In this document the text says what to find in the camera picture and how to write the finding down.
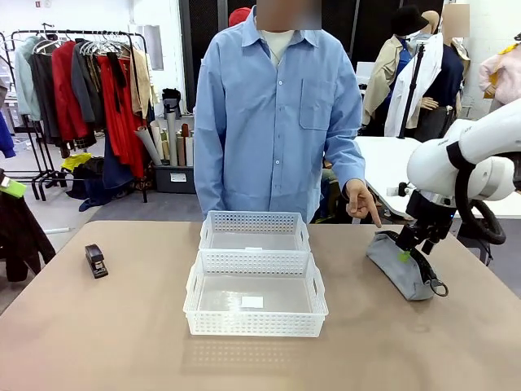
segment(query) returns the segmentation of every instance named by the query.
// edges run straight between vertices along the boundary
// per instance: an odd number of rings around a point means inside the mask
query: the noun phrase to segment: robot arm
[[[502,200],[515,190],[514,163],[495,155],[519,151],[521,99],[479,121],[458,120],[445,138],[418,147],[407,167],[417,188],[407,213],[417,220],[404,227],[396,245],[409,251],[426,240],[422,250],[428,254],[449,233],[457,210],[483,239],[502,244],[504,232],[482,200]],[[484,224],[472,214],[474,207]]]
[[[455,196],[459,168],[450,159],[447,147],[457,143],[462,158],[476,165],[468,186],[468,197],[502,200],[515,190],[514,164],[496,157],[503,152],[521,151],[521,99],[479,121],[457,120],[445,138],[422,144],[410,157],[407,175],[421,191]]]

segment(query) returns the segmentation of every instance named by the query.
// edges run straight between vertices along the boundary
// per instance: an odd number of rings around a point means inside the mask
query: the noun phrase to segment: black curtain
[[[201,59],[204,57],[210,41],[217,34],[217,1],[216,0],[183,0],[184,7],[188,8],[190,14],[190,33],[183,33],[182,39],[189,39],[191,43],[191,61],[193,78],[186,71],[186,106],[192,112],[195,106],[195,92],[197,91],[197,80]]]
[[[342,42],[346,52],[351,46],[356,6],[356,0],[322,1],[322,28]]]
[[[404,6],[416,6],[420,12],[436,11],[441,15],[443,0],[404,0]]]
[[[400,0],[360,0],[352,64],[375,61],[383,43],[391,35],[391,15],[400,6]]]

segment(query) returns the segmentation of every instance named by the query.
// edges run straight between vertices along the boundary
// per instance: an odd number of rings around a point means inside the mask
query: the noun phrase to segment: gray pouch
[[[398,234],[393,231],[377,232],[367,249],[371,259],[394,283],[408,301],[445,297],[447,286],[438,280],[427,259],[416,249],[406,253],[396,246]]]

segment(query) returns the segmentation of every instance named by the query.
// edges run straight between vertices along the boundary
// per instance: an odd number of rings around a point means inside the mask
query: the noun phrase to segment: red hat
[[[237,8],[231,13],[230,18],[228,19],[228,25],[232,27],[244,22],[248,15],[250,15],[250,12],[252,12],[252,9],[248,7]]]

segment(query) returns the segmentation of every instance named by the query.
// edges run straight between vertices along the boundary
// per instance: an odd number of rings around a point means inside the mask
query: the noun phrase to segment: basket handle
[[[306,240],[309,239],[309,233],[306,230],[306,225],[304,223],[299,224],[299,232],[297,234],[297,239],[303,244]]]
[[[195,273],[195,265],[192,265],[190,268],[190,273],[188,274],[188,281],[186,281],[186,291],[190,291],[190,286],[193,284],[194,281],[192,279],[194,278]]]
[[[315,266],[315,275],[313,276],[313,281],[315,282],[315,285],[317,286],[317,293],[320,293],[324,296],[326,293],[326,287],[324,287],[324,281],[322,280],[322,274],[320,273],[320,270]]]
[[[203,226],[201,227],[201,243],[206,243],[208,240],[208,219],[204,220]]]

